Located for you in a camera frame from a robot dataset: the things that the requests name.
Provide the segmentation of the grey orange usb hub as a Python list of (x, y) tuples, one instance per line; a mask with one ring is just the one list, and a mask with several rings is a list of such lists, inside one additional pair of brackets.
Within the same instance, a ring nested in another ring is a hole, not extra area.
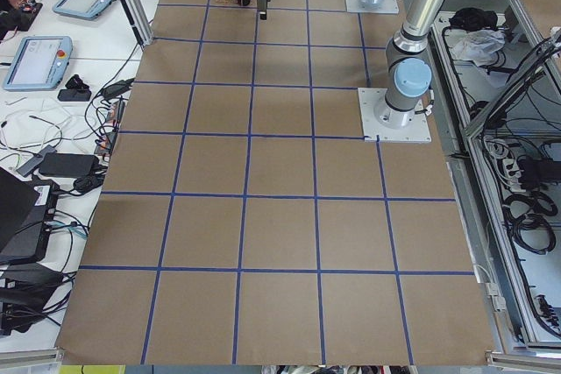
[(105, 123), (113, 127), (118, 127), (122, 121), (125, 106), (126, 102), (124, 100), (119, 100), (118, 102), (111, 104), (105, 117)]
[(110, 156), (117, 141), (117, 134), (118, 131), (113, 130), (102, 135), (102, 137), (96, 141), (94, 154), (101, 157)]

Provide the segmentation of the teach pendant near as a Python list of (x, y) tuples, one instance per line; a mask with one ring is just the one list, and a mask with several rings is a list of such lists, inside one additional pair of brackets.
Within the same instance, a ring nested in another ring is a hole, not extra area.
[(57, 88), (69, 64), (73, 40), (69, 36), (24, 37), (3, 83), (6, 91)]

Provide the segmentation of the black power brick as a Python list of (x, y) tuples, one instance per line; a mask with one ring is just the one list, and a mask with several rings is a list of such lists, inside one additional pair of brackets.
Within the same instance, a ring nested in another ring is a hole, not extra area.
[(79, 178), (89, 175), (97, 164), (95, 155), (49, 152), (39, 165), (39, 173), (52, 177)]

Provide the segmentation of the black laptop computer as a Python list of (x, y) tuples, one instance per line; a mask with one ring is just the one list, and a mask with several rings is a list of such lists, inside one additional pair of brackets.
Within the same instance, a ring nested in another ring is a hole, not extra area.
[(1, 263), (21, 265), (46, 255), (59, 188), (52, 180), (22, 181), (1, 171)]

